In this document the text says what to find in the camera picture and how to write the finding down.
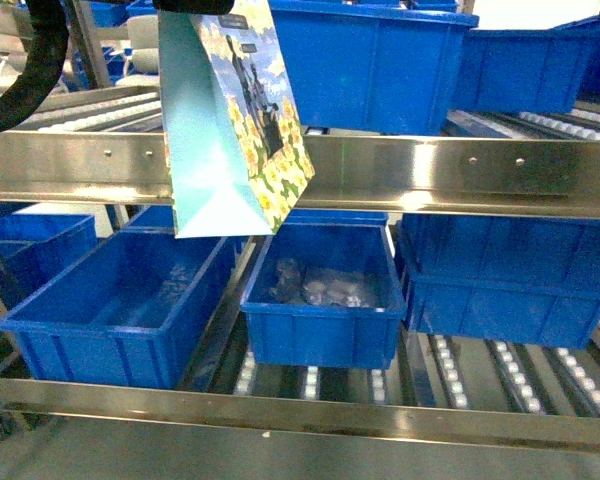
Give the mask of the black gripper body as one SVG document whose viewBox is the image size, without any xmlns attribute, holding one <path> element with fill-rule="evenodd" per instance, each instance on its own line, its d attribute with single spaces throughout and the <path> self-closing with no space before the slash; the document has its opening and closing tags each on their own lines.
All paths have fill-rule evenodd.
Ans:
<svg viewBox="0 0 600 480">
<path fill-rule="evenodd" d="M 153 0 L 156 10 L 183 14 L 228 14 L 234 0 Z"/>
</svg>

